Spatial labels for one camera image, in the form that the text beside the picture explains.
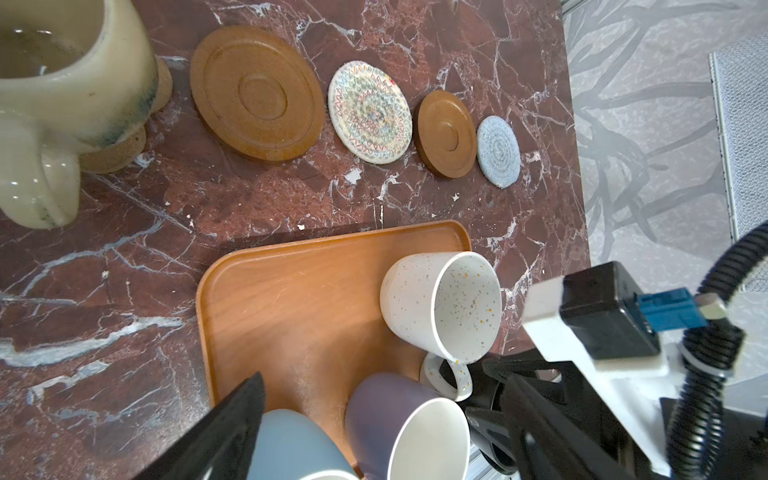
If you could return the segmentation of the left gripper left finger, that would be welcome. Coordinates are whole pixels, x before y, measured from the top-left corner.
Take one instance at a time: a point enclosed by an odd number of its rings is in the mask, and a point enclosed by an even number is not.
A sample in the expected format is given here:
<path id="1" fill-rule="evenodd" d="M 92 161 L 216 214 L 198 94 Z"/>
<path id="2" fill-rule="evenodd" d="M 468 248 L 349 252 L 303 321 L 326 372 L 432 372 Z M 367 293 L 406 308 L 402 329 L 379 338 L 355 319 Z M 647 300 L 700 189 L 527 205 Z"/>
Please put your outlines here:
<path id="1" fill-rule="evenodd" d="M 238 385 L 138 479 L 245 479 L 265 412 L 266 389 L 257 372 Z"/>

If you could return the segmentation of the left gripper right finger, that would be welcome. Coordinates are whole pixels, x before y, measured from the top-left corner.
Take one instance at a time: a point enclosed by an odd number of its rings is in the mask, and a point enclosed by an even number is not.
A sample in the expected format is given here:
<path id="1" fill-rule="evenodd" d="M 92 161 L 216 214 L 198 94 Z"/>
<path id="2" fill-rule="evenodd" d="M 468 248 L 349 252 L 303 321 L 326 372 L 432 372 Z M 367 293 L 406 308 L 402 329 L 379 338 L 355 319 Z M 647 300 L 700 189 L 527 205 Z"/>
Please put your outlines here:
<path id="1" fill-rule="evenodd" d="M 523 479 L 629 479 L 631 476 L 523 377 L 508 377 L 502 414 Z"/>

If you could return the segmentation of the light blue mug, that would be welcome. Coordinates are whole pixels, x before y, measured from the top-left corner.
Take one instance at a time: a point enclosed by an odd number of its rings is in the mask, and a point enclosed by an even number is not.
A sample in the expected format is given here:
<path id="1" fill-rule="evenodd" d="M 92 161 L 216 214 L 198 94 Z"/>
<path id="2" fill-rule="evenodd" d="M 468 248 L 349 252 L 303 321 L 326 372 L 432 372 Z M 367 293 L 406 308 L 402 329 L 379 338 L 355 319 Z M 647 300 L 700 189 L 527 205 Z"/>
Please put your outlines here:
<path id="1" fill-rule="evenodd" d="M 333 440 L 307 416 L 288 409 L 265 413 L 247 479 L 358 479 Z"/>

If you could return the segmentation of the purple mug white inside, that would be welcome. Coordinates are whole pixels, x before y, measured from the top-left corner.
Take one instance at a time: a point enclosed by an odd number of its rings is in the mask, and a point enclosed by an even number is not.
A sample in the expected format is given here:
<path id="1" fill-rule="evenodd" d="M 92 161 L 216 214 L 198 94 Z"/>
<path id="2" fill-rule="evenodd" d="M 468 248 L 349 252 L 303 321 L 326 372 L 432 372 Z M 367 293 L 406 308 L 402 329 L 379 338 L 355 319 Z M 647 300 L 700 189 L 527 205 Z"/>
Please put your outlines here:
<path id="1" fill-rule="evenodd" d="M 376 373 L 352 393 L 345 429 L 367 479 L 463 479 L 470 433 L 459 405 L 394 373 Z"/>

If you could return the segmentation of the white speckled mug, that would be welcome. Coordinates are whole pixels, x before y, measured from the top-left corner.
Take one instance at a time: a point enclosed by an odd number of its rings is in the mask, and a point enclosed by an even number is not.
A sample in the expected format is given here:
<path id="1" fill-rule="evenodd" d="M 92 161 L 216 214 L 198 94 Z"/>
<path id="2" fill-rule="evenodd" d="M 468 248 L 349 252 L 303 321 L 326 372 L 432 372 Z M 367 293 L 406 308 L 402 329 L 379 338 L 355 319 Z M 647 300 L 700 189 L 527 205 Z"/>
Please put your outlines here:
<path id="1" fill-rule="evenodd" d="M 380 289 L 389 329 L 426 352 L 420 381 L 462 402 L 473 393 L 468 366 L 491 349 L 502 317 L 493 266 L 470 251 L 421 253 L 398 260 Z"/>

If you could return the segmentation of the grey round felt coaster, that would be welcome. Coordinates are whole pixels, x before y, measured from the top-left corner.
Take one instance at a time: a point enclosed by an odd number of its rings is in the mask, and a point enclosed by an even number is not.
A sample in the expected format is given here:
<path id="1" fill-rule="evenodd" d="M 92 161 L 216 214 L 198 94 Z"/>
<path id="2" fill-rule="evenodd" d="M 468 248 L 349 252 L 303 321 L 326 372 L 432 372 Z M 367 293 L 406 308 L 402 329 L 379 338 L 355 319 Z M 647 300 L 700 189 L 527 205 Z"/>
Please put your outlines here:
<path id="1" fill-rule="evenodd" d="M 520 175 L 521 154 L 510 124 L 499 116 L 488 116 L 477 130 L 477 158 L 486 178 L 496 187 L 505 189 Z"/>

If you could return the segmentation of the flower-shaped cork coaster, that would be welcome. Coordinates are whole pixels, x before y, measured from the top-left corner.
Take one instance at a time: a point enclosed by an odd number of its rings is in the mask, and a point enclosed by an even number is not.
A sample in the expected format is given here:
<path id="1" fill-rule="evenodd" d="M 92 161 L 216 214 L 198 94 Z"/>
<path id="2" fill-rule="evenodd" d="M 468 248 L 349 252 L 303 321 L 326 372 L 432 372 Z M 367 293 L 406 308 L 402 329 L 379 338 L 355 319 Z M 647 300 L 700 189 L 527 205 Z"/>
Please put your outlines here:
<path id="1" fill-rule="evenodd" d="M 155 114 L 169 102 L 173 91 L 173 80 L 169 67 L 158 56 L 156 59 L 157 89 L 150 113 Z M 83 172 L 95 174 L 114 173 L 129 165 L 146 146 L 145 125 L 135 128 L 120 138 L 119 142 L 102 150 L 84 153 L 79 156 L 79 166 Z"/>

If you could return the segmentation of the round wooden saucer coaster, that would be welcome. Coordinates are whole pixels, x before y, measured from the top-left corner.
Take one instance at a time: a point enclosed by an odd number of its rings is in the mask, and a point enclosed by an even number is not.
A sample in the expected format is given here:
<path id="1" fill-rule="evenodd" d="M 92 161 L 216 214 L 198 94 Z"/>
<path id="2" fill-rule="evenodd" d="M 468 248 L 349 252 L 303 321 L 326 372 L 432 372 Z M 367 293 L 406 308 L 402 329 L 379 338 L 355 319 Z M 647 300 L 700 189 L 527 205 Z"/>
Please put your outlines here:
<path id="1" fill-rule="evenodd" d="M 475 125 L 456 95 L 436 90 L 421 101 L 415 145 L 421 160 L 435 175 L 458 179 L 473 168 L 478 148 Z"/>

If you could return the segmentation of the dark round wooden coaster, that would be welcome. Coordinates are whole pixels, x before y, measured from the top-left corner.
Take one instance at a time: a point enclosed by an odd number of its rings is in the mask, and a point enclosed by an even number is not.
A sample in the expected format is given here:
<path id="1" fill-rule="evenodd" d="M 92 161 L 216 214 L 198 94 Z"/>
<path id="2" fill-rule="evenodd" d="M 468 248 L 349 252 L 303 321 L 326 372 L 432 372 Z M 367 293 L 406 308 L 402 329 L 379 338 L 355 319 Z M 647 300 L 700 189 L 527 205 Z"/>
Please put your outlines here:
<path id="1" fill-rule="evenodd" d="M 193 53 L 190 87 L 210 130 L 256 159 L 300 157 L 323 128 L 324 97 L 314 70 L 267 30 L 239 25 L 210 33 Z"/>

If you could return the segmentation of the woven multicolour round coaster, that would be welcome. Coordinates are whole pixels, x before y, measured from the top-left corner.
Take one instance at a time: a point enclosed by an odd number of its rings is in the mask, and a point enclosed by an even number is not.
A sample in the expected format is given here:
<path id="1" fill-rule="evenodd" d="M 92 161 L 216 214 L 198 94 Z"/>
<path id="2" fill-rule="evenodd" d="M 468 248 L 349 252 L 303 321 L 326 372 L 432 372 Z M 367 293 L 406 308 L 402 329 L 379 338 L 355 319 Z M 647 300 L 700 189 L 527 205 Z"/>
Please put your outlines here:
<path id="1" fill-rule="evenodd" d="M 359 159 L 386 165 L 400 159 L 413 135 L 412 114 L 397 83 L 359 60 L 342 65 L 328 87 L 332 125 Z"/>

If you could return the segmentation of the beige glazed mug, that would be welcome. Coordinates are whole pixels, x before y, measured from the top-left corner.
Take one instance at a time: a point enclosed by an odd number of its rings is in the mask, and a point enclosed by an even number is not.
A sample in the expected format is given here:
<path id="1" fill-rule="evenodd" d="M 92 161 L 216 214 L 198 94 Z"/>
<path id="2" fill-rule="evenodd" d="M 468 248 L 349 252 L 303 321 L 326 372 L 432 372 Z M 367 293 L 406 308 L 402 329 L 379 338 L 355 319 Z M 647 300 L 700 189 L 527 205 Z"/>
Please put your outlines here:
<path id="1" fill-rule="evenodd" d="M 145 125 L 155 53 L 130 1 L 1 4 L 1 210 L 51 229 L 79 209 L 79 156 Z"/>

